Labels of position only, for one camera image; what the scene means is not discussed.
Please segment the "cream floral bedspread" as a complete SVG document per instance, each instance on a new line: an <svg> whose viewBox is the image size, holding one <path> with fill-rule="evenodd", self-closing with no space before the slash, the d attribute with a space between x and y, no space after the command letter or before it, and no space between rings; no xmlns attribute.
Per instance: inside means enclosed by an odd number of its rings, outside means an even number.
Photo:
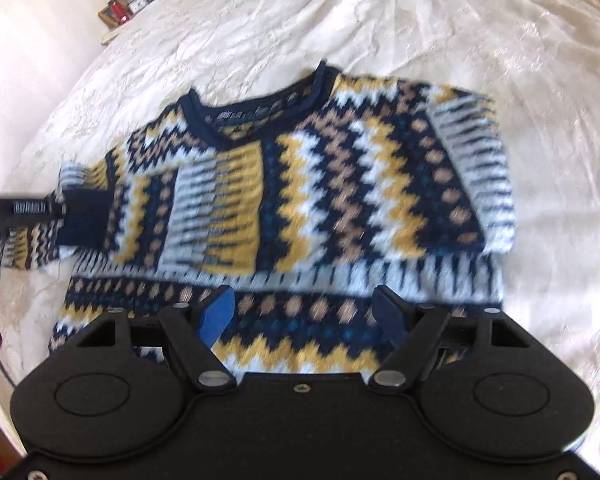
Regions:
<svg viewBox="0 0 600 480"><path fill-rule="evenodd" d="M600 470L600 0L155 0L79 68L34 0L0 0L0 193L42 194L196 89L210 104L352 74L475 90L515 194L507 312L593 390Z"/></svg>

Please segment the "cream left nightstand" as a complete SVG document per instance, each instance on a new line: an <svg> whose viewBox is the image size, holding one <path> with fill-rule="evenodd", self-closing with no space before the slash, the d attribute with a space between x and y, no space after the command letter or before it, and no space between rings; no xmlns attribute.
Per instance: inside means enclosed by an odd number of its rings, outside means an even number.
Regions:
<svg viewBox="0 0 600 480"><path fill-rule="evenodd" d="M104 36L102 36L102 41L100 43L104 47L108 46L108 44L111 44L125 29L126 25L120 25L114 29L111 29L109 32L106 32Z"/></svg>

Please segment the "navy yellow patterned knit sweater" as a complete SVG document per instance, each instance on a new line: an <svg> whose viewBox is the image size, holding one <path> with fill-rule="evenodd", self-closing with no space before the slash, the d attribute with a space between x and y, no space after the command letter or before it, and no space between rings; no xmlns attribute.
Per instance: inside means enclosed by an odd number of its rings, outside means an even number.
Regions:
<svg viewBox="0 0 600 480"><path fill-rule="evenodd" d="M492 101L321 64L227 106L188 92L92 166L67 164L50 218L0 235L0 266L76 255L50 335L234 290L213 348L234 373L373 373L387 286L456 315L499 308L515 208Z"/></svg>

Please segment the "small white alarm clock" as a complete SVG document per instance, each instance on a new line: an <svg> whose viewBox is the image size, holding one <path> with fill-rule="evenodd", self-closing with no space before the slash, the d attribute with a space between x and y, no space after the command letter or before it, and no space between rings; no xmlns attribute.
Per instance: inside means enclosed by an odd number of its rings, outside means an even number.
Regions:
<svg viewBox="0 0 600 480"><path fill-rule="evenodd" d="M144 10L150 3L150 0L129 0L128 8L132 15L137 14L141 10Z"/></svg>

